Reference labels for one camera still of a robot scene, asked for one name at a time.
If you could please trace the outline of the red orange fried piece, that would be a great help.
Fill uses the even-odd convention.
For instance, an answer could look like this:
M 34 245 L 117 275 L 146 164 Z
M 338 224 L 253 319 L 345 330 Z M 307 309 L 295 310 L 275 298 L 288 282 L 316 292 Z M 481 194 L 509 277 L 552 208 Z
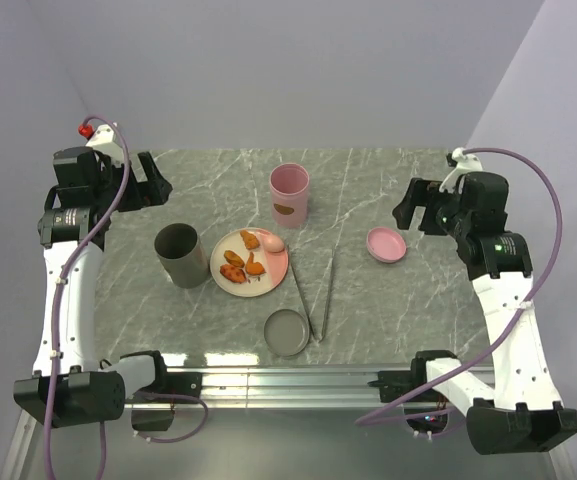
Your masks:
M 228 281 L 235 284 L 243 284 L 247 282 L 245 271 L 231 264 L 223 264 L 220 266 L 220 274 Z

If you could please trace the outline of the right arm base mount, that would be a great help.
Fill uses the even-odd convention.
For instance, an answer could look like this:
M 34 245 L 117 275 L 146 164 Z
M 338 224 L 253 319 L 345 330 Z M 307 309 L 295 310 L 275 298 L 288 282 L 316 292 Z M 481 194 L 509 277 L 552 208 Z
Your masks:
M 379 371 L 377 379 L 368 383 L 371 388 L 379 390 L 379 398 L 383 404 L 407 394 L 415 388 L 413 374 L 410 371 Z M 398 416 L 403 416 L 405 424 L 414 435 L 426 435 L 428 438 L 447 431 L 451 406 L 440 393 L 430 389 L 412 399 L 413 403 L 429 403 L 429 407 L 408 408 L 401 406 L 401 412 L 382 417 L 374 425 L 395 422 Z

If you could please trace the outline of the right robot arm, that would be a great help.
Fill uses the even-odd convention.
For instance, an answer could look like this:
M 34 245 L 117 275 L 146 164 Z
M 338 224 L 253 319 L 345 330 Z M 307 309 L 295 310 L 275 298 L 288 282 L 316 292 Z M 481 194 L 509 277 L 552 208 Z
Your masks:
M 420 231 L 455 240 L 479 299 L 494 385 L 485 385 L 449 351 L 419 351 L 407 396 L 442 394 L 465 416 L 469 440 L 481 455 L 547 452 L 577 433 L 577 410 L 564 405 L 545 360 L 526 241 L 505 228 L 508 193 L 507 180 L 494 173 L 463 174 L 452 191 L 414 178 L 393 210 L 406 230 L 421 207 Z

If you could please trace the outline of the brown fried piece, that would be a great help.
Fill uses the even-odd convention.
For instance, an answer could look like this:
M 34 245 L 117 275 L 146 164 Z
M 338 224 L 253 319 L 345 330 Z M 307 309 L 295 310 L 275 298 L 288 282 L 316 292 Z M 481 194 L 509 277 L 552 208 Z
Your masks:
M 224 259 L 227 261 L 228 264 L 236 267 L 236 268 L 244 268 L 245 262 L 244 260 L 234 251 L 226 250 L 224 252 Z

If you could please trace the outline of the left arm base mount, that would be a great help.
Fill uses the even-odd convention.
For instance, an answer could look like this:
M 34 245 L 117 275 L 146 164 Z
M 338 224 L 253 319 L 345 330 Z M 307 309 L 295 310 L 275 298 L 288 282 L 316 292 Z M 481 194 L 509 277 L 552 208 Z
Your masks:
M 139 390 L 130 401 L 131 425 L 139 433 L 167 432 L 177 416 L 178 406 L 198 406 L 203 374 L 197 371 L 168 373 L 164 386 L 155 392 Z

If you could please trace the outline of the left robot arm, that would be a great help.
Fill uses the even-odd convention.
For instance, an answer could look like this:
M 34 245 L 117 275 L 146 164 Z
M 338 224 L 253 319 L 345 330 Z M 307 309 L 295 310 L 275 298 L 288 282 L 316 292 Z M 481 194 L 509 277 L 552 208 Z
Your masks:
M 44 326 L 32 374 L 13 389 L 15 403 L 49 428 L 116 420 L 133 394 L 158 402 L 170 390 L 159 351 L 126 354 L 101 368 L 95 350 L 95 288 L 109 229 L 102 217 L 114 200 L 119 211 L 136 211 L 164 204 L 172 191 L 150 153 L 138 159 L 142 182 L 91 147 L 53 156 L 57 183 L 38 222 L 47 274 Z

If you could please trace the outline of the orange chicken wing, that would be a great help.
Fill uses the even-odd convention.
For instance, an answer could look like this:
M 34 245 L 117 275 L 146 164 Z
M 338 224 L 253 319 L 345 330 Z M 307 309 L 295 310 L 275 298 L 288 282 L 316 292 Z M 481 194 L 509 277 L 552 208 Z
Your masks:
M 249 253 L 248 260 L 246 261 L 246 264 L 245 264 L 245 272 L 249 276 L 254 276 L 254 277 L 258 277 L 258 276 L 261 276 L 261 275 L 266 273 L 266 270 L 265 270 L 265 267 L 263 266 L 263 264 L 260 262 L 257 262 L 255 260 L 255 256 L 254 256 L 253 252 Z

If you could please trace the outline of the metal tongs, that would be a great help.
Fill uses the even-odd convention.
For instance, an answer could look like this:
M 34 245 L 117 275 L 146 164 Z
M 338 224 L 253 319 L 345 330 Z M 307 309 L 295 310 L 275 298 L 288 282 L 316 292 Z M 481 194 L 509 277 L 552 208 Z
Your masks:
M 287 247 L 286 252 L 288 254 L 289 270 L 305 314 L 311 339 L 317 344 L 321 344 L 327 336 L 331 315 L 337 265 L 337 246 L 333 245 L 331 247 L 327 265 L 324 267 L 324 274 L 319 279 L 313 293 L 308 290 L 309 284 L 303 282 L 304 278 L 299 269 L 299 254 L 291 246 Z

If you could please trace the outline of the pink egg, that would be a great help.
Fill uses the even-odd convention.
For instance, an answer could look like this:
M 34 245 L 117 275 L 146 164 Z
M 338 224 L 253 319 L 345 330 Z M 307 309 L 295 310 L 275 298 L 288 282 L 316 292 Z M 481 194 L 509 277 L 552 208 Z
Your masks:
M 271 253 L 280 253 L 285 249 L 283 240 L 276 235 L 265 235 L 263 246 L 265 250 Z

